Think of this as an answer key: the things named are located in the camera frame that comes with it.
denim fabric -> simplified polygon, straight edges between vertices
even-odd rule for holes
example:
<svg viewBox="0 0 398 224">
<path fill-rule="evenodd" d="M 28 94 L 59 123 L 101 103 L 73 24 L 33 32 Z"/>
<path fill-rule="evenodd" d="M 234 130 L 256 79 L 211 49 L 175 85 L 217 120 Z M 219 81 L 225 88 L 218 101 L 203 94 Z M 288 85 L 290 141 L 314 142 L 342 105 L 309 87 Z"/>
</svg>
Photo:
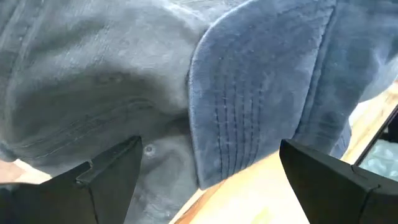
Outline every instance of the denim fabric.
<svg viewBox="0 0 398 224">
<path fill-rule="evenodd" d="M 305 124 L 309 73 L 333 1 L 316 12 L 310 3 L 296 11 L 293 0 L 243 2 L 0 0 L 0 158 L 57 175 L 139 134 L 142 172 L 126 223 L 167 223 L 199 187 L 197 177 L 211 186 Z M 264 66 L 272 69 L 257 69 Z M 349 126 L 335 134 L 324 150 L 340 157 Z"/>
<path fill-rule="evenodd" d="M 132 135 L 126 223 L 167 223 L 197 191 L 186 79 L 208 27 L 151 0 L 0 0 L 0 156 L 52 175 Z"/>
<path fill-rule="evenodd" d="M 275 152 L 281 139 L 339 157 L 333 148 L 355 106 L 396 78 L 384 68 L 397 43 L 393 1 L 253 0 L 224 14 L 190 69 L 200 187 Z"/>
</svg>

gray fabric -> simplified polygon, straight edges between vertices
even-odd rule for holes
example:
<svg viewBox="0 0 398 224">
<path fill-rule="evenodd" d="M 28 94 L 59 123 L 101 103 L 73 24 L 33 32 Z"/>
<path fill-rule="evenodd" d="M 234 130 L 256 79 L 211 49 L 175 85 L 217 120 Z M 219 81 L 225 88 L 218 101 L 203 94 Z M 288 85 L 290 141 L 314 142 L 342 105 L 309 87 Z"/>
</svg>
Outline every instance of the gray fabric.
<svg viewBox="0 0 398 224">
<path fill-rule="evenodd" d="M 149 0 L 1 0 L 0 12 L 1 159 L 57 175 L 139 134 L 155 154 L 126 223 L 169 221 L 198 188 L 186 79 L 208 23 Z"/>
<path fill-rule="evenodd" d="M 190 69 L 200 187 L 284 138 L 331 154 L 366 87 L 395 79 L 379 71 L 398 50 L 397 15 L 391 1 L 253 0 L 216 21 Z"/>
<path fill-rule="evenodd" d="M 200 80 L 193 85 L 192 77 L 191 85 L 187 86 L 187 75 L 193 51 L 200 38 L 211 23 L 231 9 L 233 11 L 226 16 L 230 18 L 227 22 L 230 25 L 224 27 L 225 34 L 220 31 L 210 32 L 214 32 L 213 37 L 219 41 L 223 41 L 224 35 L 236 35 L 240 41 L 257 41 L 253 49 L 243 51 L 249 56 L 245 59 L 247 61 L 231 58 L 224 70 L 206 70 L 210 67 L 197 67 L 199 56 L 196 56 L 191 75 L 202 75 L 199 79 L 206 81 L 215 72 L 233 74 L 241 71 L 237 75 L 243 77 L 245 82 L 236 83 L 236 86 L 232 83 L 232 86 L 227 87 L 245 90 L 241 95 L 244 98 L 237 99 L 245 101 L 244 112 L 241 111 L 244 117 L 237 116 L 236 126 L 234 119 L 231 119 L 233 117 L 226 118 L 228 123 L 219 120 L 220 126 L 227 125 L 227 130 L 224 131 L 234 132 L 237 127 L 243 128 L 239 131 L 246 131 L 247 128 L 255 130 L 269 120 L 271 122 L 262 129 L 265 132 L 256 134 L 261 137 L 257 138 L 261 144 L 264 145 L 267 138 L 279 134 L 293 135 L 293 131 L 281 134 L 278 128 L 290 129 L 297 126 L 300 116 L 294 114 L 290 117 L 289 113 L 301 110 L 304 101 L 297 99 L 307 94 L 310 77 L 295 75 L 308 73 L 307 67 L 311 67 L 310 61 L 316 52 L 305 54 L 301 50 L 316 44 L 311 42 L 302 47 L 289 45 L 288 41 L 297 38 L 296 29 L 293 32 L 275 30 L 277 32 L 273 33 L 259 27 L 264 30 L 263 33 L 245 36 L 245 32 L 239 34 L 233 27 L 236 24 L 242 28 L 250 25 L 263 12 L 269 16 L 272 9 L 282 10 L 293 5 L 285 4 L 287 1 L 279 1 L 278 4 L 267 1 L 267 6 L 252 9 L 254 14 L 248 10 L 246 13 L 249 14 L 246 15 L 240 14 L 242 11 L 239 10 L 247 6 L 234 9 L 243 0 L 171 1 L 175 4 L 156 0 L 0 0 L 0 158 L 5 161 L 20 158 L 38 169 L 57 175 L 129 136 L 139 134 L 145 145 L 142 172 L 126 223 L 167 223 L 198 188 L 195 162 L 199 168 L 198 176 L 202 180 L 208 174 L 218 174 L 217 169 L 214 169 L 217 167 L 217 156 L 213 157 L 211 148 L 207 147 L 217 136 L 205 139 L 201 133 L 195 132 L 200 126 L 206 125 L 210 129 L 207 135 L 213 132 L 211 127 L 216 124 L 212 120 L 213 113 L 209 113 L 207 118 L 203 116 L 200 124 L 195 123 L 197 119 L 193 119 L 193 139 L 201 140 L 201 143 L 196 143 L 196 160 L 193 157 L 188 120 L 188 87 L 191 93 L 197 93 L 194 97 L 203 97 L 201 93 L 208 89 L 198 91 L 203 85 Z M 316 14 L 327 16 L 328 10 Z M 266 17 L 267 25 L 281 26 L 294 16 L 300 17 L 300 13 L 289 14 L 282 21 L 273 20 L 272 16 Z M 321 28 L 311 30 L 317 23 L 312 23 L 307 17 L 303 19 L 304 24 L 307 22 L 305 30 L 309 34 L 322 33 Z M 222 23 L 218 21 L 215 27 L 220 27 Z M 297 24 L 300 23 L 289 23 L 286 29 Z M 202 40 L 198 52 L 206 45 L 203 42 L 209 38 L 209 33 Z M 308 36 L 299 37 L 299 40 L 304 40 Z M 251 77 L 252 72 L 258 72 L 256 68 L 265 59 L 275 60 L 276 57 L 268 49 L 262 52 L 251 50 L 257 50 L 258 42 L 274 40 L 278 41 L 273 43 L 275 46 L 271 49 L 286 51 L 286 54 L 278 55 L 281 58 L 275 65 L 270 62 L 266 65 L 279 67 L 284 60 L 290 60 L 291 65 L 282 70 L 285 72 L 284 80 L 273 76 L 275 74 L 271 72 L 272 76 L 261 84 L 263 87 L 274 87 L 260 89 L 267 98 L 251 98 L 251 93 L 258 90 L 247 89 L 248 85 L 259 85 L 257 81 L 264 78 L 264 73 Z M 224 44 L 213 46 L 213 50 L 217 52 L 226 47 L 229 53 L 234 52 L 234 47 L 242 44 L 240 41 L 233 47 Z M 291 54 L 291 49 L 302 54 Z M 252 56 L 262 59 L 256 61 Z M 209 55 L 207 62 L 212 65 L 219 59 L 217 54 Z M 294 68 L 295 65 L 296 70 L 291 72 L 289 68 Z M 224 100 L 231 99 L 221 95 L 218 97 L 216 106 L 223 110 Z M 204 107 L 195 106 L 192 94 L 191 100 L 193 114 L 202 111 L 206 113 L 206 110 L 214 106 L 213 101 L 202 105 Z M 260 106 L 273 110 L 262 110 L 259 113 L 257 109 Z M 282 112 L 286 112 L 288 117 L 280 122 Z M 340 157 L 346 149 L 349 126 L 345 128 L 339 140 L 334 142 L 330 153 L 332 156 Z M 249 150 L 257 148 L 243 140 L 251 137 L 242 136 L 239 135 L 237 142 L 223 139 L 231 149 L 237 147 L 224 157 L 234 158 L 237 153 L 244 156 L 240 161 L 241 167 L 228 170 L 223 178 L 244 168 L 244 162 L 259 160 L 278 146 L 275 140 L 266 144 L 264 149 L 267 152 L 261 149 L 258 154 L 254 154 Z M 210 186 L 216 182 L 214 180 L 204 180 L 201 186 Z"/>
</svg>

light blue fabric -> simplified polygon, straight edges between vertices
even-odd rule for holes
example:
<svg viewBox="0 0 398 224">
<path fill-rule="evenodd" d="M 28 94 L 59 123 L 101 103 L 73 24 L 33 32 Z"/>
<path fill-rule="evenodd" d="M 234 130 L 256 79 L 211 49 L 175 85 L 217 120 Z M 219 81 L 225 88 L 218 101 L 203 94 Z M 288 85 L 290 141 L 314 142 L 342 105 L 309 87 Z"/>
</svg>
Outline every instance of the light blue fabric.
<svg viewBox="0 0 398 224">
<path fill-rule="evenodd" d="M 217 20 L 190 69 L 200 187 L 275 152 L 281 139 L 340 157 L 333 148 L 348 116 L 397 75 L 381 72 L 398 51 L 397 21 L 396 2 L 372 0 L 253 0 Z"/>
</svg>

glass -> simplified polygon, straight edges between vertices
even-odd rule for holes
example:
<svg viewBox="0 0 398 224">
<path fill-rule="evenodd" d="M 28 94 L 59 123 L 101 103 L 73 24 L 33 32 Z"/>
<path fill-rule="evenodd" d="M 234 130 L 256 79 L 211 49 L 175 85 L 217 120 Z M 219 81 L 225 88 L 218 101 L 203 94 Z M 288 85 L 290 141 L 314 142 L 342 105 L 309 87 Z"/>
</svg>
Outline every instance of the glass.
<svg viewBox="0 0 398 224">
<path fill-rule="evenodd" d="M 398 181 L 398 106 L 373 137 L 356 165 Z"/>
</svg>

wooden surface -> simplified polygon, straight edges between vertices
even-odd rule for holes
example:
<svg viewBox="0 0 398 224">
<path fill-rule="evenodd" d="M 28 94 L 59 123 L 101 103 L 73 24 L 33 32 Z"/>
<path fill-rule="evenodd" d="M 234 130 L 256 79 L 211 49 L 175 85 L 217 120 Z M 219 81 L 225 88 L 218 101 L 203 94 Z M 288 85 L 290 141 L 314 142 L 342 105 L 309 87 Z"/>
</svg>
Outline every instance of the wooden surface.
<svg viewBox="0 0 398 224">
<path fill-rule="evenodd" d="M 351 117 L 353 136 L 343 160 L 357 160 L 371 138 L 398 104 L 398 84 L 362 103 Z M 0 161 L 0 182 L 41 183 L 48 180 L 27 164 Z M 224 182 L 198 192 L 172 223 L 308 223 L 285 177 L 277 153 Z"/>
</svg>

